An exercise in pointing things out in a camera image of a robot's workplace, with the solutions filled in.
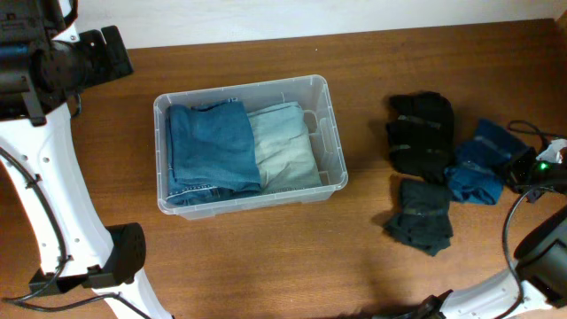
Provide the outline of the dark blue garment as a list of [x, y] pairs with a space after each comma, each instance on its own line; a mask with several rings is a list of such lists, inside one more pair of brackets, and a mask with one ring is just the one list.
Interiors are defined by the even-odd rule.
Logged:
[[473, 137], [454, 151], [454, 164], [444, 171], [452, 200], [459, 203], [495, 205], [503, 192], [501, 170], [528, 146], [505, 128], [481, 119]]

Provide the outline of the light blue jeans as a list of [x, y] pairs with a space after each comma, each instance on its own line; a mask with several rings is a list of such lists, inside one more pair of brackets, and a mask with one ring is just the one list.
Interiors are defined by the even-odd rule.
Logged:
[[272, 105], [249, 113], [248, 119], [263, 194], [322, 185], [299, 103]]

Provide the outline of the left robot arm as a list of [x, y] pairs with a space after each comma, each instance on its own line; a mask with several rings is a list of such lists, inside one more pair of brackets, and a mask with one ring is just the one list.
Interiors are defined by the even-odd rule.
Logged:
[[92, 204], [72, 139], [84, 90], [132, 73], [117, 27], [78, 33], [75, 1], [1, 4], [1, 163], [19, 195], [41, 265], [13, 306], [77, 286], [119, 318], [165, 318], [144, 272], [136, 222], [105, 226]]

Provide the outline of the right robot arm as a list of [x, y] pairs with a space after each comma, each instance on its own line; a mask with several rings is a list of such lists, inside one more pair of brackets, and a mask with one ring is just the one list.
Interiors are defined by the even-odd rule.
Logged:
[[[533, 148], [491, 148], [472, 143], [457, 150], [456, 168], [489, 179], [506, 180], [522, 189], [522, 196], [564, 185], [564, 179], [546, 178], [548, 168], [538, 162]], [[399, 187], [400, 212], [388, 220], [385, 231], [403, 245], [430, 256], [450, 245], [453, 230], [448, 209], [455, 194], [446, 186], [404, 179]], [[553, 307], [566, 304], [566, 212], [561, 210], [509, 250], [503, 237], [502, 250], [508, 263], [504, 272], [465, 291], [434, 297], [413, 313], [413, 318], [459, 318], [467, 314], [482, 318], [507, 318], [522, 309], [530, 289]]]

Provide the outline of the clear plastic storage container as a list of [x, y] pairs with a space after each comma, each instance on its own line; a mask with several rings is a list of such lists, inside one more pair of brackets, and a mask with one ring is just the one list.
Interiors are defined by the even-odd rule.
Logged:
[[[167, 203], [166, 110], [171, 105], [202, 105], [235, 97], [244, 103], [248, 112], [285, 102], [297, 102], [304, 111], [308, 136], [322, 179], [320, 187], [285, 191], [256, 197], [238, 198], [195, 206], [175, 206]], [[324, 201], [335, 191], [343, 189], [348, 173], [339, 139], [330, 90], [326, 79], [319, 74], [255, 82], [212, 89], [165, 93], [153, 103], [157, 175], [157, 205], [168, 215], [187, 220], [212, 217], [267, 206]]]

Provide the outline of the dark grey folded garment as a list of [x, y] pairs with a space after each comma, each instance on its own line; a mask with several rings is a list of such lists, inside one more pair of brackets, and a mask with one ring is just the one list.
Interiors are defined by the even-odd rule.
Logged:
[[384, 224], [384, 230], [403, 245], [435, 256], [451, 245], [454, 234], [448, 214], [451, 197], [446, 186], [403, 179], [400, 211]]

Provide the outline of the black folded garment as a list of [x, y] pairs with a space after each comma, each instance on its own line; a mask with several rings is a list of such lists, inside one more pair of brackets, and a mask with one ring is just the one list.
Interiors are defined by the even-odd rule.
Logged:
[[454, 162], [454, 111], [449, 100], [425, 91], [394, 95], [388, 103], [397, 113], [385, 125], [394, 169], [443, 184], [445, 169]]

